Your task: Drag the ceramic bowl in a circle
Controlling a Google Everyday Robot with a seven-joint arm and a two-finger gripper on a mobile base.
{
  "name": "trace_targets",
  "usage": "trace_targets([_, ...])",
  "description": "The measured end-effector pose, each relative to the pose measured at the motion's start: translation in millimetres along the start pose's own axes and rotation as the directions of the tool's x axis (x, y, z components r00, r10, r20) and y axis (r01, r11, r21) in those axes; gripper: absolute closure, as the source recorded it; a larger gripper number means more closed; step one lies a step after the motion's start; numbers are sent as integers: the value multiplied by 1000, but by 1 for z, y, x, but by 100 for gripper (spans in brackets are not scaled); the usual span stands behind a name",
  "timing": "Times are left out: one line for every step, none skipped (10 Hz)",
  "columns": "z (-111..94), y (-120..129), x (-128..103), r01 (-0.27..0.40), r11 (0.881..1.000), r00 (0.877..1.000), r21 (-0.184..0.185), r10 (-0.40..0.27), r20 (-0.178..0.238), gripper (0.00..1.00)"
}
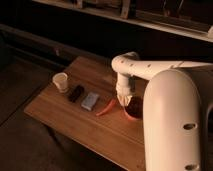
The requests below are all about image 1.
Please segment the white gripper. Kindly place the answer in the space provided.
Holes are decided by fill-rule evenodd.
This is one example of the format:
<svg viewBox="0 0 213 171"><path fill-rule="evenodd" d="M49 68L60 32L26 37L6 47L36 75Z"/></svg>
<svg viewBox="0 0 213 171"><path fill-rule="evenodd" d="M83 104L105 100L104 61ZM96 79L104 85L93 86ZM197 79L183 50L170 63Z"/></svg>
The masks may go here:
<svg viewBox="0 0 213 171"><path fill-rule="evenodd" d="M124 75L117 76L116 92L121 106L127 106L132 98L130 78Z"/></svg>

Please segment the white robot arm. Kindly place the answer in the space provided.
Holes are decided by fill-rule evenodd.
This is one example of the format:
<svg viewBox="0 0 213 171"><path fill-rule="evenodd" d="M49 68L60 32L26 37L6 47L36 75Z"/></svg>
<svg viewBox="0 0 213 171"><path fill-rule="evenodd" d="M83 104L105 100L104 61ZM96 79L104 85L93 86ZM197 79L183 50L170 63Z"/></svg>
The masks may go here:
<svg viewBox="0 0 213 171"><path fill-rule="evenodd" d="M122 106L134 94L134 76L148 81L143 97L146 171L209 171L213 63L142 61L129 52L114 57L111 66Z"/></svg>

